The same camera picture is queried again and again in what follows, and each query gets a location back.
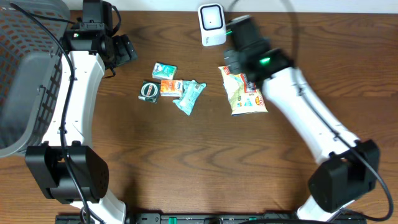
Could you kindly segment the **dark grey plastic basket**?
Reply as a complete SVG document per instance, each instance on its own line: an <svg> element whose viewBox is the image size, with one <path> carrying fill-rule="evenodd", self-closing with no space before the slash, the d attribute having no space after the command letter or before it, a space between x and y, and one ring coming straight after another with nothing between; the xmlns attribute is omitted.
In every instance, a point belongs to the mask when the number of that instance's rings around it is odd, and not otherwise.
<svg viewBox="0 0 398 224"><path fill-rule="evenodd" d="M1 1L1 157L23 155L50 126L62 77L62 53L10 1Z"/></svg>

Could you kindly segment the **mint green wipes pack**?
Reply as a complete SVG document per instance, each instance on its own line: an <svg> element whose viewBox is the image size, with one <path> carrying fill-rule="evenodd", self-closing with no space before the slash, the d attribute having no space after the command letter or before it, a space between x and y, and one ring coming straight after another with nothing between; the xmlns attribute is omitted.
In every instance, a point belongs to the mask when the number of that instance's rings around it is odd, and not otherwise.
<svg viewBox="0 0 398 224"><path fill-rule="evenodd" d="M197 98L205 88L206 83L198 83L195 80L184 80L182 96L179 99L173 100L173 103L185 114L190 116Z"/></svg>

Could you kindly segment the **cream snack bag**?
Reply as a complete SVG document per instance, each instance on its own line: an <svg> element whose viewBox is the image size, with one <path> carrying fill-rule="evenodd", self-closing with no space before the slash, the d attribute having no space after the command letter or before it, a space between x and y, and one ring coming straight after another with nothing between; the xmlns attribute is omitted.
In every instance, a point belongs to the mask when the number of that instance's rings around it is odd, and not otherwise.
<svg viewBox="0 0 398 224"><path fill-rule="evenodd" d="M233 74L227 66L218 67L231 107L231 115L267 113L263 95L244 73Z"/></svg>

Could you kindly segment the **orange Kleenex tissue pack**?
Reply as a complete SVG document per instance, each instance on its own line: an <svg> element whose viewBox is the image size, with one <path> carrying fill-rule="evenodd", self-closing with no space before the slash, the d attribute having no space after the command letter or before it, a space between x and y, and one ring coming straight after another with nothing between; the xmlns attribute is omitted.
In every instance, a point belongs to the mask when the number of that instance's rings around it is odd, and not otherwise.
<svg viewBox="0 0 398 224"><path fill-rule="evenodd" d="M181 97L183 94L183 80L162 80L160 83L160 95Z"/></svg>

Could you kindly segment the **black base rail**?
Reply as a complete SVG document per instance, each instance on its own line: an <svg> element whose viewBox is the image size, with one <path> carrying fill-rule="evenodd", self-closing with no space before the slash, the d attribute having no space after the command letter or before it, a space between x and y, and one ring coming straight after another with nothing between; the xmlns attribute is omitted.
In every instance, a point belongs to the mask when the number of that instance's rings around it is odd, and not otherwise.
<svg viewBox="0 0 398 224"><path fill-rule="evenodd" d="M134 216L127 216L125 223L133 224L208 224L208 223L242 223L249 220L261 219L289 219L297 220L298 218L293 213L282 212L267 212L262 215L161 215L159 213L138 213ZM366 224L364 218L354 215L339 215L333 223L340 224ZM55 217L55 224L80 224L78 215L57 215Z"/></svg>

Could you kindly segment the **dark green round-logo packet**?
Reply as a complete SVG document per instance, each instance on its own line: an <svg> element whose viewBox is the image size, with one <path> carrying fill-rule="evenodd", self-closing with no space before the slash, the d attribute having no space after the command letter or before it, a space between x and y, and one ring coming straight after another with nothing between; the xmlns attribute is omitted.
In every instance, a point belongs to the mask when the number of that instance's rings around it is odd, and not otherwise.
<svg viewBox="0 0 398 224"><path fill-rule="evenodd" d="M142 101L157 103L160 97L160 83L143 81L138 98Z"/></svg>

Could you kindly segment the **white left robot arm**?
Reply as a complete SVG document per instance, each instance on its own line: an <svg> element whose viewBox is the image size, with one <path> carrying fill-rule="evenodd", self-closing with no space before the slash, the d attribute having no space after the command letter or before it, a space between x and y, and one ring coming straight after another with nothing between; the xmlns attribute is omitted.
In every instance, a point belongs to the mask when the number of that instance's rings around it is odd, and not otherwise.
<svg viewBox="0 0 398 224"><path fill-rule="evenodd" d="M79 209L80 223L132 223L126 204L109 189L107 163L93 149L95 101L107 70L135 60L127 35L119 35L116 6L84 1L83 17L57 45L62 77L49 127L25 163L44 197Z"/></svg>

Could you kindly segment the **teal Kleenex tissue pack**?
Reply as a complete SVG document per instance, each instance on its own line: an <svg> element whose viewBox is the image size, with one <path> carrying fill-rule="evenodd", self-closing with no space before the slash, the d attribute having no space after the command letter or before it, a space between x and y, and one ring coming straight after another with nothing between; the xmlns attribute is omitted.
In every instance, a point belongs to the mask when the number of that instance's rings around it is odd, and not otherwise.
<svg viewBox="0 0 398 224"><path fill-rule="evenodd" d="M152 77L159 80L173 80L176 72L177 66L156 62Z"/></svg>

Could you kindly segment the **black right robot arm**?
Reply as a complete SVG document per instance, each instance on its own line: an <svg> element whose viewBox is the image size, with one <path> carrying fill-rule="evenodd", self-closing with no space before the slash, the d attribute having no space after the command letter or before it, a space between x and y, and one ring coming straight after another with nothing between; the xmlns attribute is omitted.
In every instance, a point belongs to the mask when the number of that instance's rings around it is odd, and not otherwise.
<svg viewBox="0 0 398 224"><path fill-rule="evenodd" d="M336 119L294 60L282 49L271 48L251 16L230 20L226 29L233 43L224 52L229 70L245 73L261 89L296 129L318 164L308 181L310 197L297 210L297 217L331 221L375 188L379 148L372 140L361 141Z"/></svg>

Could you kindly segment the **white barcode scanner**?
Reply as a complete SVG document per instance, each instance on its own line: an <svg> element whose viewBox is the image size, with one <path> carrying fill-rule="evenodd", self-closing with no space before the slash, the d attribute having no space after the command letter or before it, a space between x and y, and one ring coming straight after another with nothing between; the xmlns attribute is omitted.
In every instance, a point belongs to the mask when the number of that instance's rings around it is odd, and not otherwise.
<svg viewBox="0 0 398 224"><path fill-rule="evenodd" d="M226 42L226 23L223 6L218 3L203 4L198 10L201 43L204 47Z"/></svg>

